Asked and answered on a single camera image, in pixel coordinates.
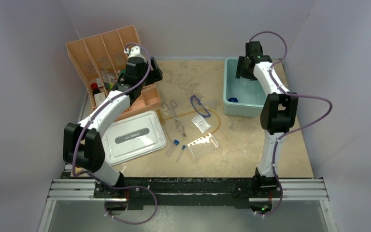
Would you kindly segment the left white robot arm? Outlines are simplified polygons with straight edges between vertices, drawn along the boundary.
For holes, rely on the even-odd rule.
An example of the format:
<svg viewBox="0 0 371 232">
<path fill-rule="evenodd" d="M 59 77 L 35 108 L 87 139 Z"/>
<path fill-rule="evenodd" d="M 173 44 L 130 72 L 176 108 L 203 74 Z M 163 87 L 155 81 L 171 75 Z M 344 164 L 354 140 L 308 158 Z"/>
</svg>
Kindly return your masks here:
<svg viewBox="0 0 371 232">
<path fill-rule="evenodd" d="M 118 76 L 109 95 L 89 116 L 78 123 L 68 123 L 63 134 L 63 160 L 72 165 L 71 174 L 88 174 L 114 198 L 129 187 L 124 176 L 107 163 L 102 137 L 111 124 L 140 97 L 148 84 L 162 80 L 162 72 L 147 50 L 138 43 L 124 48 L 128 56 L 125 72 Z"/>
</svg>

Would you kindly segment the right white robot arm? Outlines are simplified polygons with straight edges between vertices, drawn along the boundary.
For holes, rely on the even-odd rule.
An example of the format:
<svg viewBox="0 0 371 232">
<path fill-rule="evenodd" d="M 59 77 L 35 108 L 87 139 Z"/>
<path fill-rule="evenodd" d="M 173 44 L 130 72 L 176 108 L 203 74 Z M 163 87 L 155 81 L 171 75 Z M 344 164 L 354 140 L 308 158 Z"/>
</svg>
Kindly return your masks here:
<svg viewBox="0 0 371 232">
<path fill-rule="evenodd" d="M 259 41 L 245 44 L 245 55 L 238 58 L 235 77 L 259 81 L 266 94 L 260 114 L 260 124 L 265 132 L 263 153 L 253 176 L 252 191 L 263 197 L 271 189 L 279 188 L 277 166 L 284 142 L 283 135 L 295 124 L 298 98 L 288 95 L 272 67 L 272 59 L 263 54 Z"/>
</svg>

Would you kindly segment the metal crucible tongs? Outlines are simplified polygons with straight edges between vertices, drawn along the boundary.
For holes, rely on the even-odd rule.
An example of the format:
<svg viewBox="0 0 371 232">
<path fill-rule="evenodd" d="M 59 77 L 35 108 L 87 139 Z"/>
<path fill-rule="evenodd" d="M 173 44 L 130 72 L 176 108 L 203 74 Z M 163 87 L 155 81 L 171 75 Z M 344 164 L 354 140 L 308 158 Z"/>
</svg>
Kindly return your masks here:
<svg viewBox="0 0 371 232">
<path fill-rule="evenodd" d="M 186 137 L 185 124 L 178 118 L 175 108 L 178 106 L 176 100 L 171 100 L 170 103 L 162 103 L 163 110 L 168 110 L 175 121 L 176 130 Z"/>
</svg>

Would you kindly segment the blue safety glasses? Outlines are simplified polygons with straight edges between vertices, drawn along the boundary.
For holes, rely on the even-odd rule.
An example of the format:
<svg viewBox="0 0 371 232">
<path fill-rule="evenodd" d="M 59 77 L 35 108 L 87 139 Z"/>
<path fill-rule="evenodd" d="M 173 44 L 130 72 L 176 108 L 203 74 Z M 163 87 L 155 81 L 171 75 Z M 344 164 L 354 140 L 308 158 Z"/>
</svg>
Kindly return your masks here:
<svg viewBox="0 0 371 232">
<path fill-rule="evenodd" d="M 211 116 L 210 111 L 201 103 L 199 97 L 196 94 L 190 97 L 190 103 L 194 110 L 203 118 L 208 118 Z"/>
</svg>

